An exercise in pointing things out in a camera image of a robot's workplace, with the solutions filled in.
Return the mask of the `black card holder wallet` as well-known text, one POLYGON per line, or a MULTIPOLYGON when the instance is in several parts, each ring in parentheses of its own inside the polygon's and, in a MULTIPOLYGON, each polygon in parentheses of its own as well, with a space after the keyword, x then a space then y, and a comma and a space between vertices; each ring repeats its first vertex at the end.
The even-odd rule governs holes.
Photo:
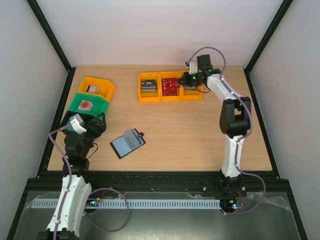
POLYGON ((131 152, 140 148, 146 143, 144 133, 139 132, 136 128, 128 130, 124 135, 110 142, 110 146, 114 150, 119 159, 124 158, 131 152))

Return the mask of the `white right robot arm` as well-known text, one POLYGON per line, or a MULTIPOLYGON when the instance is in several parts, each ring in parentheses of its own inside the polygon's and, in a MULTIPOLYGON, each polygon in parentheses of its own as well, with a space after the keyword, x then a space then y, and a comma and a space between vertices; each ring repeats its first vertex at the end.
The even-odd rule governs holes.
POLYGON ((204 85, 222 103, 219 127, 225 137, 225 149, 217 191, 222 196, 230 196, 242 188, 242 147, 245 138, 252 132, 253 125, 251 99, 241 96, 227 83, 223 71, 213 68, 208 54, 198 56, 196 63, 189 60, 185 65, 188 72, 182 75, 178 83, 194 88, 204 85))

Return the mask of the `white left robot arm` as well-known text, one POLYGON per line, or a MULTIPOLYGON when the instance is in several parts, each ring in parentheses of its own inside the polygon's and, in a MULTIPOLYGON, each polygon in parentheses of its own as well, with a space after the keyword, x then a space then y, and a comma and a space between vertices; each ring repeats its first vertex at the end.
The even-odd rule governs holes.
POLYGON ((64 161, 62 187, 54 214, 45 231, 37 234, 37 240, 78 240, 85 205, 92 186, 88 180, 90 162, 88 153, 95 140, 107 129, 106 116, 101 112, 87 123, 82 123, 77 113, 66 125, 49 133, 49 139, 58 149, 64 161), (52 135, 72 128, 65 138, 62 150, 52 135))

